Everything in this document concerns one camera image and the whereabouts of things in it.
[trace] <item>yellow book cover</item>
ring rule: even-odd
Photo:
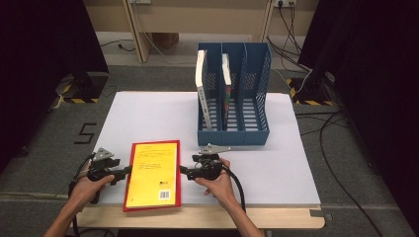
[[[179,206],[179,140],[135,143],[124,211]]]

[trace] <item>white table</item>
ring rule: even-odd
[[[258,228],[321,228],[320,200],[305,157],[290,97],[268,93],[266,114],[270,135],[265,146],[231,147],[221,153],[243,187],[247,210]],[[129,164],[135,142],[181,141],[181,165],[193,167],[198,154],[196,92],[119,92],[97,141]],[[234,228],[228,214],[206,188],[182,177],[182,206],[124,213],[126,181],[101,193],[99,204],[78,214],[83,227]]]

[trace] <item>floor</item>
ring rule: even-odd
[[[162,72],[166,73],[165,75],[171,72],[179,73],[180,69],[186,69],[173,67],[190,67],[188,70],[191,70],[197,59],[196,48],[199,41],[248,41],[247,36],[180,34],[179,42],[173,47],[162,48],[160,52],[153,49],[148,61],[140,63],[136,52],[131,50],[133,49],[133,42],[130,33],[97,33],[97,36],[100,44],[105,44],[102,46],[102,50],[111,70],[119,65],[158,67],[161,70],[167,70],[167,72]],[[303,45],[304,38],[297,38],[296,40],[300,46]],[[283,47],[287,39],[272,37],[272,41],[279,47]],[[121,49],[119,44],[129,51]],[[296,52],[295,47],[289,43],[285,49]],[[285,69],[299,70],[299,68],[273,53],[272,69],[276,70],[276,73],[271,74],[270,80],[275,81],[276,92],[287,93],[289,88],[285,80],[289,78],[290,72]],[[121,75],[130,76],[129,73],[131,73],[131,70],[126,70]],[[119,89],[129,87],[132,87],[132,85],[124,82]],[[50,198],[50,200],[40,201],[28,197],[17,198],[10,196],[10,194],[5,196],[2,193],[10,191],[27,192],[34,186],[40,187],[42,192],[60,191],[60,194],[65,193],[66,180],[65,182],[52,182],[50,176],[53,174],[61,176],[65,174],[65,177],[71,176],[72,169],[69,169],[69,166],[74,165],[74,161],[62,161],[66,166],[58,166],[54,170],[49,170],[45,165],[38,163],[48,162],[51,157],[62,157],[62,152],[70,157],[78,153],[91,152],[93,144],[77,151],[74,151],[71,146],[65,146],[66,143],[71,142],[72,144],[73,139],[77,138],[77,134],[71,132],[74,130],[78,132],[80,125],[74,122],[79,118],[74,118],[69,123],[66,122],[78,115],[82,115],[81,117],[85,120],[95,120],[98,116],[105,118],[107,108],[102,107],[105,104],[109,105],[112,98],[103,97],[101,100],[107,103],[97,104],[96,107],[94,105],[86,105],[86,107],[64,105],[59,113],[49,116],[48,121],[42,125],[40,135],[34,138],[33,144],[38,145],[34,149],[38,151],[38,155],[37,152],[33,152],[32,157],[17,157],[11,162],[8,170],[0,174],[0,219],[2,220],[0,221],[0,236],[3,236],[4,233],[7,233],[4,236],[41,236],[56,217],[63,204],[63,200],[56,200],[57,195],[53,198],[45,196],[43,198]],[[373,223],[381,232],[381,236],[415,236],[382,179],[369,166],[356,134],[350,129],[350,123],[343,115],[336,118],[334,123],[325,130],[323,148],[326,151],[328,162],[322,156],[318,129],[323,126],[324,120],[329,117],[329,115],[323,115],[322,113],[330,113],[338,109],[336,105],[333,107],[294,106],[297,115],[304,114],[297,116],[298,128],[320,196],[326,225],[319,230],[273,230],[268,231],[267,236],[378,236],[372,224],[366,219],[354,200],[371,217]],[[59,143],[58,150],[50,149],[54,142]],[[22,167],[32,167],[31,165],[34,163],[37,163],[35,165],[37,165],[38,170],[34,172],[37,175],[31,178],[33,171],[22,169]],[[339,186],[336,180],[340,180],[345,190]],[[90,232],[83,236],[103,236],[103,234],[103,232]]]

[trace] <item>cable on floor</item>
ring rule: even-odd
[[[367,218],[367,220],[370,222],[371,226],[374,228],[374,230],[376,231],[378,236],[382,236],[381,232],[379,231],[379,229],[377,228],[376,224],[374,223],[374,221],[370,218],[370,216],[365,212],[365,210],[361,207],[361,205],[354,199],[354,197],[352,197],[352,195],[346,190],[346,188],[343,186],[343,184],[340,182],[339,178],[336,176],[335,172],[333,171],[329,160],[327,159],[326,156],[326,152],[324,151],[324,146],[323,146],[323,131],[324,128],[328,125],[328,123],[333,119],[333,117],[335,117],[336,115],[338,115],[341,112],[337,112],[332,114],[327,121],[324,123],[324,125],[320,128],[320,135],[319,135],[319,141],[320,141],[320,149],[321,149],[321,154],[323,156],[323,159],[327,165],[327,168],[329,169],[330,173],[332,174],[333,178],[335,179],[335,181],[338,183],[338,185],[340,186],[340,188],[343,190],[343,192],[345,192],[345,194],[354,202],[354,204],[358,207],[358,209],[363,213],[363,215]]]

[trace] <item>power outlet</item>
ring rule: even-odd
[[[283,8],[285,7],[291,7],[292,5],[295,6],[296,4],[296,0],[275,0],[275,4],[274,7],[279,7],[279,2],[282,1],[283,2]]]

